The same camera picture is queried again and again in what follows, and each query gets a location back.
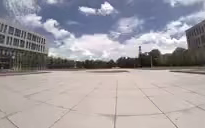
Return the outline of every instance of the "glass window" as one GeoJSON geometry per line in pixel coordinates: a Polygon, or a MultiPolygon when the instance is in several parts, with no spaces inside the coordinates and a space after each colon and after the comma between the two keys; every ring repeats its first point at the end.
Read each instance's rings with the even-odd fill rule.
{"type": "Polygon", "coordinates": [[[16,38],[14,38],[13,39],[13,46],[19,46],[19,40],[18,39],[16,39],[16,38]]]}
{"type": "Polygon", "coordinates": [[[24,40],[20,40],[20,47],[24,48],[24,45],[25,45],[25,41],[24,40]]]}
{"type": "Polygon", "coordinates": [[[9,34],[13,35],[14,34],[14,28],[9,26],[9,34]]]}
{"type": "Polygon", "coordinates": [[[21,35],[21,30],[16,29],[15,30],[15,36],[20,37],[20,35],[21,35]]]}
{"type": "Polygon", "coordinates": [[[205,43],[205,36],[204,36],[204,35],[201,36],[201,42],[202,42],[203,44],[205,43]]]}
{"type": "Polygon", "coordinates": [[[32,34],[28,33],[27,39],[28,39],[28,40],[31,40],[31,36],[32,36],[32,34]]]}
{"type": "Polygon", "coordinates": [[[0,32],[3,32],[4,24],[0,25],[0,32]]]}
{"type": "Polygon", "coordinates": [[[7,25],[5,25],[3,32],[6,33],[7,31],[7,25]]]}
{"type": "Polygon", "coordinates": [[[5,36],[0,35],[0,44],[4,44],[4,42],[5,42],[5,36]]]}
{"type": "Polygon", "coordinates": [[[12,37],[10,37],[10,42],[9,42],[9,45],[12,45],[12,43],[13,43],[13,38],[12,38],[12,37]]]}
{"type": "Polygon", "coordinates": [[[27,33],[26,33],[26,32],[24,32],[24,36],[23,36],[23,38],[24,38],[24,39],[26,39],[26,34],[27,34],[27,33]]]}
{"type": "Polygon", "coordinates": [[[6,39],[6,45],[9,45],[9,36],[7,37],[7,39],[6,39]]]}
{"type": "Polygon", "coordinates": [[[26,48],[28,48],[28,45],[29,45],[29,42],[27,41],[27,42],[26,42],[26,48]]]}
{"type": "Polygon", "coordinates": [[[37,39],[37,37],[36,37],[35,35],[33,35],[32,41],[35,41],[35,42],[36,42],[36,39],[37,39]]]}

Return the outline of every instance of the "blue sky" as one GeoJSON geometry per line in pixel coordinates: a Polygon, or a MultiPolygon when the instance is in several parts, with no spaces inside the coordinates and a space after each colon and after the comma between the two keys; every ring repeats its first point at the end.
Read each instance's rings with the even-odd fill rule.
{"type": "Polygon", "coordinates": [[[187,48],[205,0],[0,0],[0,17],[45,35],[49,55],[109,60],[187,48]]]}

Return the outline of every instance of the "paved plaza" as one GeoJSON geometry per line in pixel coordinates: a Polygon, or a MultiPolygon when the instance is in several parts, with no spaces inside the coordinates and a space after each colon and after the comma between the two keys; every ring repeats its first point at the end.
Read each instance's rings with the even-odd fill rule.
{"type": "Polygon", "coordinates": [[[205,75],[128,71],[0,77],[0,128],[205,128],[205,75]]]}

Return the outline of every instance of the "building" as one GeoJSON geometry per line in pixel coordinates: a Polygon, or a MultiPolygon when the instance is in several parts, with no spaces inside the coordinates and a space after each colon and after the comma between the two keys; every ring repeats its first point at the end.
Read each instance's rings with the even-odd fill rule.
{"type": "Polygon", "coordinates": [[[186,30],[189,49],[205,48],[205,20],[186,30]]]}
{"type": "Polygon", "coordinates": [[[42,69],[46,38],[0,19],[0,69],[42,69]]]}

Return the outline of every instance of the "cloud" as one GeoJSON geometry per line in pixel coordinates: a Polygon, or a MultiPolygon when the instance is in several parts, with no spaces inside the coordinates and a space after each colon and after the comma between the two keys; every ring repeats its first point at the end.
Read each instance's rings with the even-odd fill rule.
{"type": "Polygon", "coordinates": [[[114,9],[113,6],[111,6],[110,3],[104,2],[104,4],[101,5],[100,9],[95,9],[95,8],[89,8],[89,7],[79,7],[79,11],[84,13],[85,15],[111,15],[114,13],[117,13],[117,10],[114,9]]]}
{"type": "Polygon", "coordinates": [[[89,7],[79,7],[79,11],[86,14],[86,15],[96,15],[96,9],[89,8],[89,7]]]}
{"type": "Polygon", "coordinates": [[[121,36],[138,33],[138,31],[142,29],[143,24],[144,20],[140,20],[136,16],[121,18],[113,26],[113,30],[110,31],[110,36],[113,39],[118,39],[121,36]]]}
{"type": "Polygon", "coordinates": [[[13,16],[24,16],[40,10],[37,0],[3,0],[3,3],[13,16]]]}
{"type": "Polygon", "coordinates": [[[46,0],[48,4],[57,4],[58,0],[46,0]]]}
{"type": "Polygon", "coordinates": [[[121,43],[119,40],[111,39],[109,34],[75,37],[74,34],[60,28],[56,20],[48,19],[42,22],[40,16],[37,15],[30,15],[33,20],[27,23],[38,26],[37,21],[40,21],[42,27],[55,37],[54,47],[49,49],[50,55],[76,60],[109,60],[118,59],[121,56],[137,57],[138,46],[142,46],[143,52],[159,49],[162,53],[171,53],[176,47],[187,48],[185,30],[205,19],[205,4],[203,6],[200,11],[169,22],[159,31],[139,32],[134,37],[132,33],[140,30],[145,21],[135,16],[121,18],[110,32],[117,37],[128,34],[132,36],[121,43]]]}
{"type": "Polygon", "coordinates": [[[43,28],[54,35],[56,39],[63,39],[71,36],[71,33],[65,29],[59,29],[59,23],[54,19],[48,19],[44,24],[43,28]]]}
{"type": "Polygon", "coordinates": [[[205,0],[164,0],[164,2],[169,3],[172,7],[178,5],[189,6],[197,3],[202,3],[204,1],[205,0]]]}
{"type": "Polygon", "coordinates": [[[97,10],[99,15],[110,15],[112,13],[117,13],[117,11],[114,9],[113,6],[111,6],[110,3],[104,2],[104,4],[101,5],[101,8],[97,10]]]}
{"type": "Polygon", "coordinates": [[[66,24],[67,24],[67,25],[80,25],[79,22],[77,22],[77,21],[72,21],[72,20],[67,21],[66,24]]]}
{"type": "Polygon", "coordinates": [[[187,47],[184,30],[186,26],[182,22],[170,22],[163,30],[149,32],[132,37],[120,43],[108,37],[107,34],[83,35],[64,39],[63,45],[50,48],[49,53],[70,59],[118,59],[121,56],[137,57],[138,46],[142,46],[143,52],[159,49],[162,53],[171,53],[176,47],[187,47]]]}
{"type": "Polygon", "coordinates": [[[31,26],[31,27],[41,27],[42,17],[37,14],[27,14],[25,16],[17,16],[17,19],[21,21],[23,24],[31,26]]]}

